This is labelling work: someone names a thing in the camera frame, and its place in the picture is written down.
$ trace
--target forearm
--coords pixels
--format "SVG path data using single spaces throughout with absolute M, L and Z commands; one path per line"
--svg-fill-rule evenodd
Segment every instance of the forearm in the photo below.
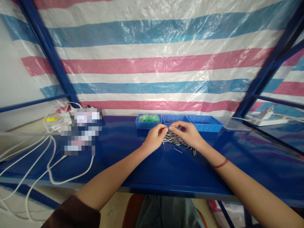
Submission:
M 144 148 L 139 148 L 133 153 L 105 169 L 75 195 L 86 205 L 101 210 L 110 200 L 131 172 L 150 154 Z
M 214 167 L 225 161 L 225 157 L 208 144 L 203 144 L 199 151 Z M 215 170 L 263 227 L 304 227 L 304 219 L 233 163 Z

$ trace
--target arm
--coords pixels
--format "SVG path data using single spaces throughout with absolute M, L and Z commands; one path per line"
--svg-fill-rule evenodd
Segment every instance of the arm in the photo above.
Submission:
M 140 148 L 95 176 L 75 193 L 76 197 L 89 207 L 100 211 L 131 172 L 159 148 L 167 132 L 168 128 L 163 124 L 151 129 Z
M 169 129 L 199 151 L 213 167 L 226 160 L 200 136 L 193 124 L 178 121 Z M 228 162 L 215 170 L 263 227 L 304 227 L 303 218 L 233 163 Z

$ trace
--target green item in bin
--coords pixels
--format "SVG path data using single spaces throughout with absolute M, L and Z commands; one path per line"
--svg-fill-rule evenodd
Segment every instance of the green item in bin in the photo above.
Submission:
M 160 122 L 160 118 L 158 115 L 149 115 L 149 114 L 143 114 L 138 118 L 139 122 Z

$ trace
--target red string bracelet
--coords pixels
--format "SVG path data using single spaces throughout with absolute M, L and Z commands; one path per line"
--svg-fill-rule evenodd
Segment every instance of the red string bracelet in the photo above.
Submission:
M 213 167 L 213 168 L 220 168 L 223 165 L 226 165 L 228 162 L 229 162 L 229 160 L 226 158 L 226 160 L 222 164 L 220 164 L 219 166 Z

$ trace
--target blue table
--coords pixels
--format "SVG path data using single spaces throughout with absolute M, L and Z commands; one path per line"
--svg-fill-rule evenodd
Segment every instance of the blue table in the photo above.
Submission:
M 102 141 L 98 142 L 90 171 L 72 182 L 59 187 L 80 188 L 102 170 L 123 159 L 145 140 L 148 130 L 137 130 L 136 117 L 105 116 Z M 304 161 L 284 151 L 254 132 L 219 133 L 201 132 L 204 139 L 236 166 L 294 207 L 304 207 Z M 44 147 L 31 153 L 9 169 L 0 182 L 19 183 Z M 209 165 L 197 153 L 194 157 L 186 147 L 165 143 L 146 158 L 126 179 L 120 191 L 144 194 L 161 194 L 215 200 L 236 200 L 236 197 Z M 30 172 L 24 184 L 32 184 L 46 170 L 53 148 L 41 158 Z M 0 171 L 21 155 L 0 166 Z M 58 148 L 54 162 L 61 157 Z M 63 181 L 83 173 L 90 164 L 90 156 L 69 156 L 52 171 L 56 181 Z M 38 185 L 51 186 L 46 174 Z
M 304 155 L 304 123 L 289 121 L 285 124 L 258 127 L 268 136 L 275 137 Z

